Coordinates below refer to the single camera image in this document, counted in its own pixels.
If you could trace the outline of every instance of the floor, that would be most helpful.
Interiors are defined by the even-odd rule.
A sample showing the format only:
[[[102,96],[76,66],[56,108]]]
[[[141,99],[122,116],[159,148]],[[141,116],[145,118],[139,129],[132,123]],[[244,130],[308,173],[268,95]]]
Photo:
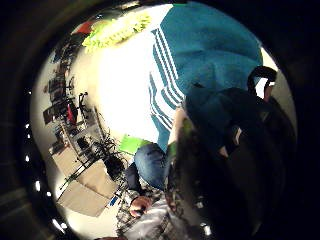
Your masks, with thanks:
[[[162,9],[162,14],[167,10],[167,8]],[[146,61],[148,54],[152,53],[152,49],[148,49],[151,46],[150,41],[152,41],[151,36],[146,32],[138,34],[117,48],[103,49],[90,54],[81,50],[71,68],[69,78],[75,76],[75,94],[88,92],[87,105],[97,107],[117,140],[121,140],[124,133],[150,141],[157,139],[158,133],[151,119],[144,117],[149,112],[149,106],[146,104],[147,95],[139,94],[147,91],[148,72],[144,69],[147,69],[146,66],[149,64]],[[277,69],[266,51],[262,50],[262,52],[264,65]],[[64,176],[59,172],[48,152],[55,141],[52,132],[53,124],[45,125],[42,117],[43,110],[51,105],[49,94],[44,93],[43,89],[48,80],[54,76],[53,69],[56,65],[50,62],[52,57],[53,54],[48,56],[32,90],[31,127],[33,138],[46,163],[52,197],[56,200],[61,194],[59,186],[63,183]],[[294,103],[281,71],[278,72],[272,95],[287,113],[297,132]],[[59,205],[57,208],[68,226],[80,239],[115,235],[116,206],[105,209],[98,218],[81,215]]]

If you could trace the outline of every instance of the green object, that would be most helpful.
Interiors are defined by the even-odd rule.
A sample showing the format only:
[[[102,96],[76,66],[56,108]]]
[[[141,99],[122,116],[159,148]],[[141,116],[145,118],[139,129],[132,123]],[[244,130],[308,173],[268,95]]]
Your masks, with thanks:
[[[142,32],[151,22],[151,16],[146,12],[131,12],[118,19],[101,20],[92,25],[90,35],[82,45],[86,52],[114,46],[133,35]]]
[[[139,147],[142,147],[149,143],[151,142],[125,134],[119,145],[119,151],[134,155]]]

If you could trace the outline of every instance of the hand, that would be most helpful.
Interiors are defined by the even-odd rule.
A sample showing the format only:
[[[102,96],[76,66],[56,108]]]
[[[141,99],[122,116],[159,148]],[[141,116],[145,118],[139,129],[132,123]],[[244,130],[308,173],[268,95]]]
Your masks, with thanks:
[[[139,211],[143,211],[143,213],[147,212],[147,209],[152,205],[152,200],[145,196],[139,196],[134,199],[130,206],[130,214],[133,217],[140,217],[141,213]]]

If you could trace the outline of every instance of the jeans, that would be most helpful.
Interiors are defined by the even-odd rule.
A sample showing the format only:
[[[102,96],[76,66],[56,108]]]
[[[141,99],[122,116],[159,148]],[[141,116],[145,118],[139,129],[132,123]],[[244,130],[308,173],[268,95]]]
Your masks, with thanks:
[[[138,149],[134,155],[140,177],[154,188],[164,190],[170,163],[158,144],[151,143]]]

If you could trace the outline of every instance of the sleeve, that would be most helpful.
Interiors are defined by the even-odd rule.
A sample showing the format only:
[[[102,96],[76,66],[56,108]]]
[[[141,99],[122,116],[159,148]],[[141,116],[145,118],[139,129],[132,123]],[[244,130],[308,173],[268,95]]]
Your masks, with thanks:
[[[139,181],[138,170],[135,163],[132,163],[125,170],[125,176],[128,184],[128,191],[125,195],[125,201],[128,203],[128,205],[130,205],[135,198],[143,194],[143,190]]]

